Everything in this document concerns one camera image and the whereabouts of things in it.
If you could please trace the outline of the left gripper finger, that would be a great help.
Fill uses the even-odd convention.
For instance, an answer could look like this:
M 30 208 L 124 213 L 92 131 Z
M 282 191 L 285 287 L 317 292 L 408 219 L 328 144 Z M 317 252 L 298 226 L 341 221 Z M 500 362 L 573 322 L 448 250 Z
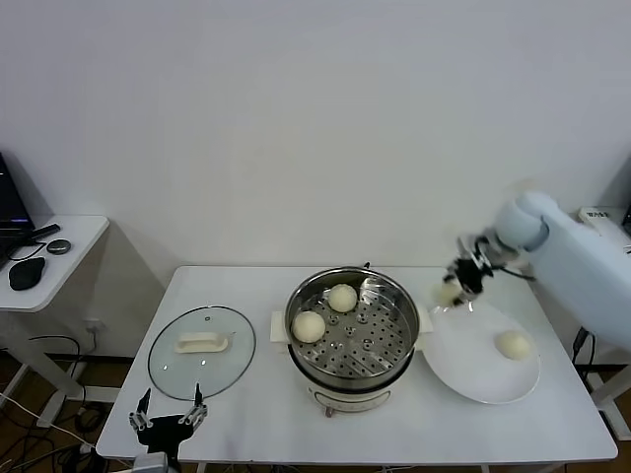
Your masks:
M 189 409 L 180 419 L 179 423 L 188 426 L 199 426 L 208 415 L 208 407 L 204 403 L 204 397 L 200 390 L 200 384 L 195 385 L 193 407 Z
M 136 432 L 145 430 L 151 424 L 147 416 L 150 397 L 151 389 L 148 388 L 145 394 L 139 399 L 136 409 L 129 413 L 129 423 Z

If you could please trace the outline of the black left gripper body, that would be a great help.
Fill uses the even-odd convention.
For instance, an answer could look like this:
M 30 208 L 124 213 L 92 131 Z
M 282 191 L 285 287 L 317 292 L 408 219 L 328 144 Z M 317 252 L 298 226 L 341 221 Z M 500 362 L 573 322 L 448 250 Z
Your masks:
M 178 453 L 179 445 L 190 439 L 198 426 L 180 424 L 183 415 L 170 415 L 152 418 L 151 424 L 143 431 L 137 432 L 139 442 L 147 447 L 147 451 Z

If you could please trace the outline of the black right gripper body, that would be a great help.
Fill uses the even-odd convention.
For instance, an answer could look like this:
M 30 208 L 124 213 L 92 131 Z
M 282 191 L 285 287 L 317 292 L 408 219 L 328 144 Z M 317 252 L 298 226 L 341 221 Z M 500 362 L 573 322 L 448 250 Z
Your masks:
M 457 279 L 468 296 L 479 296 L 484 290 L 484 279 L 492 277 L 493 267 L 483 253 L 469 253 L 457 260 Z

